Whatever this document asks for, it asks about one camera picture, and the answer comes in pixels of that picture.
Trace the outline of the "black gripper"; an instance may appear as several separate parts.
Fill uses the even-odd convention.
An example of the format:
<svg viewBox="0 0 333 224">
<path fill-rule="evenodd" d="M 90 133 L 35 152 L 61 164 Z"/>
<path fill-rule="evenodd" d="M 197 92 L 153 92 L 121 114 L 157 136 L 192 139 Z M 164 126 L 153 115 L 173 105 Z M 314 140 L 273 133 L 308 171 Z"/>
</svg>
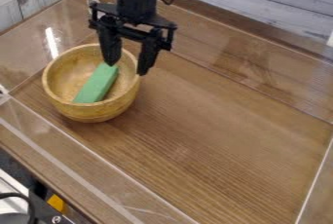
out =
<svg viewBox="0 0 333 224">
<path fill-rule="evenodd" d="M 162 0 L 170 5 L 174 0 Z M 122 38 L 142 43 L 137 73 L 145 76 L 161 50 L 170 50 L 177 24 L 158 14 L 158 0 L 117 0 L 93 5 L 90 27 L 98 32 L 105 62 L 114 66 L 122 54 Z"/>
</svg>

